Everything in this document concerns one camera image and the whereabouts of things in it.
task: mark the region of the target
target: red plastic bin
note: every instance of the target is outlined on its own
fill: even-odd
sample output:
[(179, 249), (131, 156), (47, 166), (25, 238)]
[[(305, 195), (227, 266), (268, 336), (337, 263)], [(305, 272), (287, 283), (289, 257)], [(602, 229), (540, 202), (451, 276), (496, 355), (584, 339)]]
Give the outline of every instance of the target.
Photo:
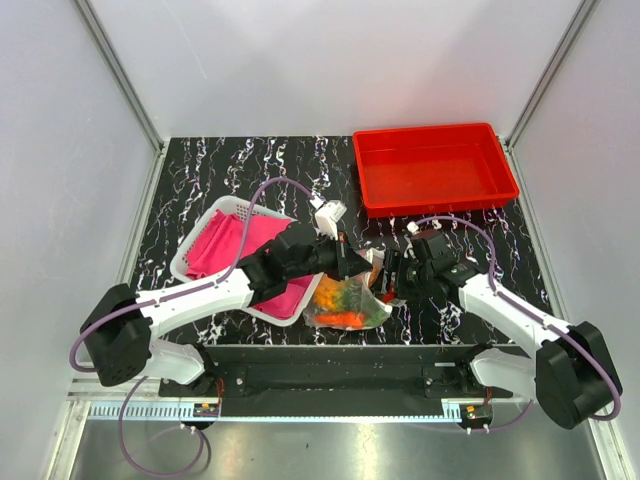
[(520, 194), (487, 123), (356, 132), (369, 217), (503, 207)]

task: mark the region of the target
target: plastic bag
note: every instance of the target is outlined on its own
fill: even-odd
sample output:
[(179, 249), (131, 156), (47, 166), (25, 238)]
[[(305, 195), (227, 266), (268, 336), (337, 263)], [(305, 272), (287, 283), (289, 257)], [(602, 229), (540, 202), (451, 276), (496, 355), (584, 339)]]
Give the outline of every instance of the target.
[(384, 254), (373, 249), (360, 254), (374, 265), (373, 270), (341, 282), (324, 275), (302, 312), (307, 325), (366, 330), (379, 327), (389, 318), (392, 307), (376, 299), (369, 290), (380, 272)]

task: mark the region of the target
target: pink cloth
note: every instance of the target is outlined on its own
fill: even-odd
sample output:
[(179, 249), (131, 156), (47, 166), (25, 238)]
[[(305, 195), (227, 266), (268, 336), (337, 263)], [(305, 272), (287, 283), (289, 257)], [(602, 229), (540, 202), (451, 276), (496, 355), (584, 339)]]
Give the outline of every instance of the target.
[[(273, 240), (290, 222), (288, 219), (254, 216), (249, 225), (242, 257), (251, 255), (269, 240)], [(187, 276), (198, 279), (229, 267), (238, 253), (243, 228), (244, 222), (237, 215), (217, 212), (187, 254)], [(291, 280), (285, 293), (253, 308), (280, 320), (291, 318), (312, 278), (313, 276), (307, 276)]]

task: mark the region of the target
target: marble surface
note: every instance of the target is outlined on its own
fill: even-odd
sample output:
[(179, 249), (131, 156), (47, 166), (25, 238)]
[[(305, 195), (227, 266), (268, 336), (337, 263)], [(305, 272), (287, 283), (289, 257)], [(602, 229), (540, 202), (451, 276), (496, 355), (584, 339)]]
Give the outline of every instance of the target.
[[(416, 217), (368, 219), (362, 206), (351, 137), (174, 138), (157, 186), (132, 279), (139, 290), (176, 283), (169, 264), (178, 245), (213, 202), (223, 195), (249, 199), (261, 182), (277, 176), (296, 179), (326, 199), (348, 207), (341, 226), (354, 246), (404, 248), (404, 226)], [(274, 185), (260, 204), (309, 222), (306, 197), (292, 186)], [(494, 239), (497, 276), (510, 290), (550, 312), (547, 293), (524, 217), (517, 201), (504, 209), (457, 213)], [(446, 232), (460, 256), (488, 264), (489, 249), (473, 231), (455, 224)], [(180, 343), (256, 345), (474, 344), (506, 343), (486, 321), (452, 303), (425, 298), (394, 309), (377, 329), (344, 332), (308, 327), (301, 318), (276, 327), (241, 311), (225, 312), (179, 328), (169, 338)]]

